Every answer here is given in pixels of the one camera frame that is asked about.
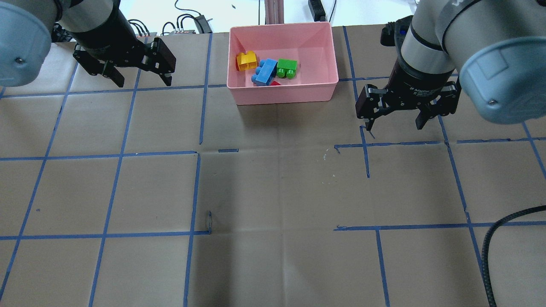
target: power adapter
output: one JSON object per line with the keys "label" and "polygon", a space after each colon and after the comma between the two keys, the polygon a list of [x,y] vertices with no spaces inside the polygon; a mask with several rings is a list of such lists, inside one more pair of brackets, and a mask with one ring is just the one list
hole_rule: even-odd
{"label": "power adapter", "polygon": [[197,31],[199,31],[199,33],[212,33],[209,22],[206,20],[205,15],[199,15],[193,21],[195,22],[195,26],[197,27]]}
{"label": "power adapter", "polygon": [[313,20],[326,21],[326,12],[324,11],[321,0],[309,0],[307,4],[309,4]]}

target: white floor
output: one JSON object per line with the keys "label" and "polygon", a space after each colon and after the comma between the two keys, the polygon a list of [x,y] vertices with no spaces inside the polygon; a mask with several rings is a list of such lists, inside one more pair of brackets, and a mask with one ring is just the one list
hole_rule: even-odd
{"label": "white floor", "polygon": [[[322,0],[322,3],[329,18],[334,0]],[[179,0],[178,7],[197,10],[207,19],[212,19],[213,32],[257,25],[258,20],[259,24],[265,24],[264,0]],[[415,0],[338,0],[331,23],[333,26],[382,24],[411,15],[415,7]],[[153,6],[149,0],[123,0],[121,11],[127,19],[142,20],[151,32],[160,32],[167,21],[176,23],[177,16],[191,13],[175,9],[174,0],[155,1]],[[307,0],[285,0],[284,21],[313,21]],[[196,29],[192,21],[186,20],[184,25],[185,29]]]}

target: table surface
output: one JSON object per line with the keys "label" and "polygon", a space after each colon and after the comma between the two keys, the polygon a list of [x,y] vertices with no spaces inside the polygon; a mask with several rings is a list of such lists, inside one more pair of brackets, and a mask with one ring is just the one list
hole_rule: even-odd
{"label": "table surface", "polygon": [[[227,33],[165,37],[172,87],[126,68],[117,88],[53,44],[0,94],[0,305],[486,306],[488,227],[546,200],[545,120],[494,125],[463,94],[372,136],[354,101],[396,59],[380,30],[333,28],[332,100],[240,107]],[[499,305],[546,300],[545,221],[495,234]]]}

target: green toy block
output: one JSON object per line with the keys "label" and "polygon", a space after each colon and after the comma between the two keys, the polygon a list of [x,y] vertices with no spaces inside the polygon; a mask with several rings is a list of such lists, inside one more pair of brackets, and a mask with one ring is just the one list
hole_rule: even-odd
{"label": "green toy block", "polygon": [[297,61],[280,58],[277,63],[277,77],[292,79],[296,76],[297,67]]}

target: blue toy block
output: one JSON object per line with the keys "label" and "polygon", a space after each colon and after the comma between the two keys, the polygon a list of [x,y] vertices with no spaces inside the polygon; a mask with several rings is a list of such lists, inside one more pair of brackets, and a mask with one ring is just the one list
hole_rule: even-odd
{"label": "blue toy block", "polygon": [[277,61],[268,58],[261,60],[259,67],[256,67],[256,73],[252,75],[252,82],[257,86],[270,85],[277,74]]}

